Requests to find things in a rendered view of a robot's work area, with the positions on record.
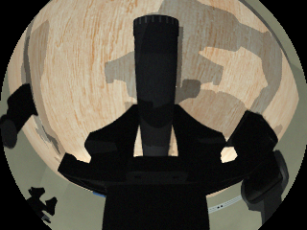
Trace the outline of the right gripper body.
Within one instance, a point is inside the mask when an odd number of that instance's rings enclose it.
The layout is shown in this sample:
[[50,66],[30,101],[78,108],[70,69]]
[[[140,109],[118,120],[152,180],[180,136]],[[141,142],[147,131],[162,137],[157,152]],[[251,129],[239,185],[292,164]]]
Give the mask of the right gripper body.
[[35,196],[34,193],[31,192],[31,189],[28,189],[28,192],[30,192],[30,195],[31,195],[31,198],[28,198],[28,200],[30,200],[32,206],[35,207],[35,210],[38,211],[38,213],[45,210],[47,211],[47,214],[51,214],[51,216],[54,215],[54,211],[49,210],[49,208],[46,208],[46,204],[45,206],[43,206],[43,203],[41,202],[41,200],[39,200],[37,196]]

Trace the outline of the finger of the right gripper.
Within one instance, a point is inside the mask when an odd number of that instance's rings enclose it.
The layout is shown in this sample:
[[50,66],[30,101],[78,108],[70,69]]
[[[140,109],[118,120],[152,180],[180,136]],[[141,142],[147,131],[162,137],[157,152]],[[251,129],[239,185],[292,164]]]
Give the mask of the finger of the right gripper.
[[34,193],[35,196],[37,196],[37,198],[39,198],[40,196],[43,195],[43,193],[45,193],[45,189],[43,188],[34,188],[31,187],[31,192]]
[[57,204],[58,200],[53,196],[53,198],[45,200],[45,202],[46,202],[46,207],[49,208],[49,210],[53,210],[55,213],[55,204]]

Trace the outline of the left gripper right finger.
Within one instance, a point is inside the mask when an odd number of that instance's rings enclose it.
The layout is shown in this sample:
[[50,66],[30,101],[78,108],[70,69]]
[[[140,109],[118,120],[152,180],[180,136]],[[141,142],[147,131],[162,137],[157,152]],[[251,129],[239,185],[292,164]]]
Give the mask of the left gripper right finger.
[[180,104],[174,104],[173,130],[177,139],[177,156],[187,160],[187,168],[218,169],[226,139],[221,131],[204,126],[192,118]]

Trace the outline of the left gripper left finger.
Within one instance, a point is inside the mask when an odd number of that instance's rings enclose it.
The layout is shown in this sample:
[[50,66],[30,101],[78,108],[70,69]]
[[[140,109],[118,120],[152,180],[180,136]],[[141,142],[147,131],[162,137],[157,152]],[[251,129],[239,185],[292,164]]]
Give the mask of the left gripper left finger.
[[89,166],[95,169],[125,169],[134,156],[135,138],[139,128],[137,103],[120,118],[88,134],[84,142],[91,160]]

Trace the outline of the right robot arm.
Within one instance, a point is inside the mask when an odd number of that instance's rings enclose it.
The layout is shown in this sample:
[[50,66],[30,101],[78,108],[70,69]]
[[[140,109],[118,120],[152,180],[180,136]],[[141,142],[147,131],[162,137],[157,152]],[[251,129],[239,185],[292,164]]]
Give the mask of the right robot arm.
[[[34,97],[32,97],[30,84],[20,85],[15,92],[7,100],[7,114],[4,114],[0,118],[1,139],[3,139],[3,146],[8,147],[8,149],[14,149],[16,137],[18,137],[16,134],[27,123],[27,120],[31,118],[32,114],[38,116],[37,110],[35,110]],[[51,223],[50,218],[47,218],[43,212],[38,214],[38,211],[32,206],[30,200],[26,200],[40,219]]]

